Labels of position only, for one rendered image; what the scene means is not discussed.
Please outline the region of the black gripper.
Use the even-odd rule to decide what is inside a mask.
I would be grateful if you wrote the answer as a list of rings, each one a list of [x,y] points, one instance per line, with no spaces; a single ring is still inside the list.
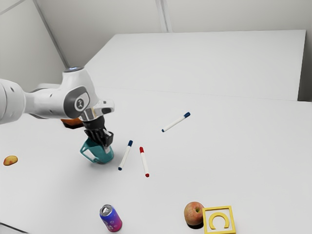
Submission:
[[[105,128],[105,119],[100,116],[91,121],[83,121],[85,133],[89,139],[101,146],[103,146],[106,154],[110,152],[110,145],[113,142],[114,133],[109,132]]]

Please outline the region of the teal faceted mug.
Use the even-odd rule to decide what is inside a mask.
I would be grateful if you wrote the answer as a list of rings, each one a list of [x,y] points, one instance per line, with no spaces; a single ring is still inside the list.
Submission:
[[[110,147],[110,152],[105,153],[102,145],[99,145],[89,138],[83,143],[80,153],[92,163],[106,164],[114,158],[114,152]]]

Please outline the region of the white pen with blue caps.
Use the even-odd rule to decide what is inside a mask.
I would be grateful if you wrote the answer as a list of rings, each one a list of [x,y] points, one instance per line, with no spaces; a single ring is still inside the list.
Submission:
[[[188,118],[191,115],[190,112],[185,113],[182,117],[176,119],[175,121],[173,121],[172,123],[170,123],[169,125],[167,125],[166,127],[162,128],[161,131],[164,133],[166,131],[168,131],[169,129],[171,129],[172,127],[174,127],[175,125],[177,125],[178,123],[180,123],[181,121],[183,121],[184,119]]]
[[[121,160],[121,162],[120,162],[120,164],[119,164],[119,166],[118,166],[118,170],[119,170],[119,171],[122,171],[122,169],[123,169],[123,167],[124,167],[124,164],[125,164],[125,162],[126,162],[126,160],[127,160],[127,157],[128,157],[128,155],[129,155],[129,152],[130,152],[130,150],[131,150],[132,144],[133,144],[133,141],[130,140],[130,141],[128,142],[128,145],[127,145],[127,147],[126,147],[126,150],[125,150],[125,152],[124,152],[124,155],[123,155],[123,157],[122,157],[122,160]]]

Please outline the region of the white pen with red caps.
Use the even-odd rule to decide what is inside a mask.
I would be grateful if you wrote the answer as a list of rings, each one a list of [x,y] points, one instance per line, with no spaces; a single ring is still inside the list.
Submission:
[[[143,147],[140,147],[139,151],[140,151],[142,164],[143,164],[143,168],[144,168],[144,174],[145,174],[146,177],[149,177],[150,176],[149,168],[148,168],[147,159],[146,159],[146,155],[145,155]]]

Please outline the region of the orange round fruit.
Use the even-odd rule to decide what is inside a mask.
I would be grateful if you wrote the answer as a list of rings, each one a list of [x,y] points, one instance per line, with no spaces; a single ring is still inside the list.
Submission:
[[[70,128],[70,129],[83,127],[83,122],[79,118],[61,119],[61,122],[66,128]]]

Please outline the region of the purple and blue can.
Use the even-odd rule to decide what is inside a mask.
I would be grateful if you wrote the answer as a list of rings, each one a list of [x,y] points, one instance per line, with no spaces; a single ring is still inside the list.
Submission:
[[[122,221],[113,206],[103,205],[99,211],[99,216],[110,232],[118,232],[122,228]]]

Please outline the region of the small yellow-red potato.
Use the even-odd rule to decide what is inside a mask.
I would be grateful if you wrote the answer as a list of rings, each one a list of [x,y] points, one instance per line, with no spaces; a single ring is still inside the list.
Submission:
[[[10,165],[15,164],[17,162],[18,162],[17,156],[7,156],[3,161],[3,165],[4,166],[10,166]]]

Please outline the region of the red-yellow apple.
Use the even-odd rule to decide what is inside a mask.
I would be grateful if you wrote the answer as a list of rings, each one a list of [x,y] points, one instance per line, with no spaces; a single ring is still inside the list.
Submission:
[[[188,225],[196,226],[203,223],[204,206],[199,202],[190,202],[184,208],[184,218]]]

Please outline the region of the yellow letter block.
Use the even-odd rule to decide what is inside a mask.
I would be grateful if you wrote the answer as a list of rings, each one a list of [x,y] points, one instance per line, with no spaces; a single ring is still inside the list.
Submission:
[[[236,234],[231,206],[203,208],[204,234]]]

